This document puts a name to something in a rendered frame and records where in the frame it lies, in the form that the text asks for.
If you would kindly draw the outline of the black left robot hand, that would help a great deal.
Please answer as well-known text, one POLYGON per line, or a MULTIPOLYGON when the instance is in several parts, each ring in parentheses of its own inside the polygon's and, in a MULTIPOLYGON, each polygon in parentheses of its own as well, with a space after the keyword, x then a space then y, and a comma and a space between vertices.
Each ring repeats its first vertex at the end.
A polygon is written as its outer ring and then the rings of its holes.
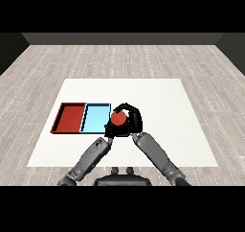
POLYGON ((112 122, 108 122, 105 126, 105 137, 127 137, 130 134, 129 126, 116 126, 112 122))

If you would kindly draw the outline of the red shallow open box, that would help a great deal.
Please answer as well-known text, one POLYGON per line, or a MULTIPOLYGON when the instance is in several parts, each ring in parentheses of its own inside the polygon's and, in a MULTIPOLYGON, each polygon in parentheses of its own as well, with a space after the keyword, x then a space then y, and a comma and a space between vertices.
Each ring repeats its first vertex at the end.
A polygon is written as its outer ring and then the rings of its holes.
POLYGON ((80 134, 86 103, 62 103, 51 128, 52 134, 80 134))

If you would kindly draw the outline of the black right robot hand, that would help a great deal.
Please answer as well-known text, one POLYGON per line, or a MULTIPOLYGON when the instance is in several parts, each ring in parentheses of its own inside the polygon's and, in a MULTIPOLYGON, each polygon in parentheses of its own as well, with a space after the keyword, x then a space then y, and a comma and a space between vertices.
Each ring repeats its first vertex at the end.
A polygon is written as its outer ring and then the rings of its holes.
POLYGON ((114 108, 114 111, 119 113, 123 109, 128 111, 128 122, 130 125, 129 133, 141 133, 143 131, 143 120, 140 110, 131 104, 123 103, 114 108))

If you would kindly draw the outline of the red can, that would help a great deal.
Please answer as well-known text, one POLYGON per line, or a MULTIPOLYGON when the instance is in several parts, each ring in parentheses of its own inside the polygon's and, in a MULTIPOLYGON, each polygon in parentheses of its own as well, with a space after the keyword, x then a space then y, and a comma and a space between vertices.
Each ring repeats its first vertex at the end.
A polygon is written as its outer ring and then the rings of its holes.
POLYGON ((111 114, 111 123, 116 127, 122 127, 128 125, 127 116, 123 111, 116 112, 114 111, 111 114))

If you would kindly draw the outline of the dark grey robot body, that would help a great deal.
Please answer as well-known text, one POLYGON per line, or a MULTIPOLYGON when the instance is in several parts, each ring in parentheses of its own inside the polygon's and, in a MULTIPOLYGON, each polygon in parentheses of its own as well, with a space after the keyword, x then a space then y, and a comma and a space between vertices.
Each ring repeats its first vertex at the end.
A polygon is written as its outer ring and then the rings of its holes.
POLYGON ((111 174, 97 178, 94 186, 151 186, 148 178, 134 174, 132 167, 126 168, 126 174, 119 174, 119 168, 113 167, 111 174))

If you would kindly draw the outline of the light blue shallow open box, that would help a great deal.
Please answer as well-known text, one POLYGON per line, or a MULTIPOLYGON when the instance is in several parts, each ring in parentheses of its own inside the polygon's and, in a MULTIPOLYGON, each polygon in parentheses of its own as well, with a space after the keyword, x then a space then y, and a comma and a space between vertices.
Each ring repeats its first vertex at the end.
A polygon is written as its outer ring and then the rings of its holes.
POLYGON ((110 103, 88 103, 80 124, 81 134, 104 134, 110 118, 110 103))

